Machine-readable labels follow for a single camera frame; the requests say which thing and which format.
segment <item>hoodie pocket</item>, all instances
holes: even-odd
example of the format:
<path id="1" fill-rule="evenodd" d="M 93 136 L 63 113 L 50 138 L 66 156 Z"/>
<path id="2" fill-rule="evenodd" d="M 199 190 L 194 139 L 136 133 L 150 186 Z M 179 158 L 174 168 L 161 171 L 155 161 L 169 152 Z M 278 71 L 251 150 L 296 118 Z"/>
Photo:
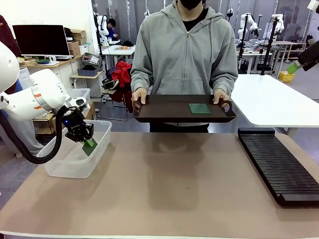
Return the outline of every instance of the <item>hoodie pocket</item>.
<path id="1" fill-rule="evenodd" d="M 203 95 L 204 88 L 201 79 L 185 79 L 163 77 L 157 95 Z"/>

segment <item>black hair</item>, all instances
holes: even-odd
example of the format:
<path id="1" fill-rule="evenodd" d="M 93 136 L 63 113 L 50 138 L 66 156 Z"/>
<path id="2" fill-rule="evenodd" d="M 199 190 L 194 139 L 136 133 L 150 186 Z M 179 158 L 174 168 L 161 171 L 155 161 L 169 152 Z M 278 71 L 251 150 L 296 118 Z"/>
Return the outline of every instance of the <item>black hair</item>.
<path id="1" fill-rule="evenodd" d="M 111 24 L 113 27 L 116 27 L 116 22 L 113 18 L 110 18 L 108 23 Z"/>

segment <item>monitor screen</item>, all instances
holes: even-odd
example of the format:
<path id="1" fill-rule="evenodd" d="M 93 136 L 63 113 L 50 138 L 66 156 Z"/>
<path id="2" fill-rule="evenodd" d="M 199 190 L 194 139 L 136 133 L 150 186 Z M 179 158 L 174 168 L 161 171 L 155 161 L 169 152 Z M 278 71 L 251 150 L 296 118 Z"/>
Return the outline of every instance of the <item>monitor screen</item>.
<path id="1" fill-rule="evenodd" d="M 70 55 L 61 25 L 15 25 L 13 30 L 23 56 Z"/>

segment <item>slotted black tray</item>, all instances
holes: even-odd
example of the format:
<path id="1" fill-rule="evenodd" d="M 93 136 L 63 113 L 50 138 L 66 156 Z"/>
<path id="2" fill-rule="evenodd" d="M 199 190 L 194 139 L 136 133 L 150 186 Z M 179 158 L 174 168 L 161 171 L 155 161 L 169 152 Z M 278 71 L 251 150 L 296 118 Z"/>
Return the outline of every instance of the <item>slotted black tray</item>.
<path id="1" fill-rule="evenodd" d="M 232 103 L 220 99 L 213 104 L 214 96 L 210 95 L 150 95 L 146 104 L 134 101 L 133 117 L 142 123 L 227 123 L 236 118 Z M 188 104 L 206 104 L 211 114 L 192 114 Z M 225 111 L 221 107 L 229 105 Z"/>
<path id="2" fill-rule="evenodd" d="M 273 129 L 240 128 L 238 137 L 279 205 L 319 206 L 319 183 L 277 139 Z"/>

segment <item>clear plastic box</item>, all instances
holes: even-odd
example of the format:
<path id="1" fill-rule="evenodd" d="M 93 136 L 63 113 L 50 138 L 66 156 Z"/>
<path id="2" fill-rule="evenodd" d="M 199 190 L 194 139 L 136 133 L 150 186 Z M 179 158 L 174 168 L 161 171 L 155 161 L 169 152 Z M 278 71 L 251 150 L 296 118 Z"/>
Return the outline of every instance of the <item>clear plastic box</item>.
<path id="1" fill-rule="evenodd" d="M 87 156 L 82 150 L 83 144 L 76 143 L 65 137 L 67 128 L 62 132 L 61 147 L 56 156 L 44 164 L 48 175 L 62 178 L 87 178 L 99 163 L 111 138 L 112 123 L 101 120 L 85 120 L 94 124 L 93 138 L 98 143 L 94 151 Z M 44 157 L 52 151 L 56 138 L 51 140 L 37 155 Z"/>
<path id="2" fill-rule="evenodd" d="M 86 98 L 86 103 L 90 102 L 90 89 L 89 88 L 80 88 L 80 89 L 66 89 L 66 92 L 71 98 L 84 97 Z"/>

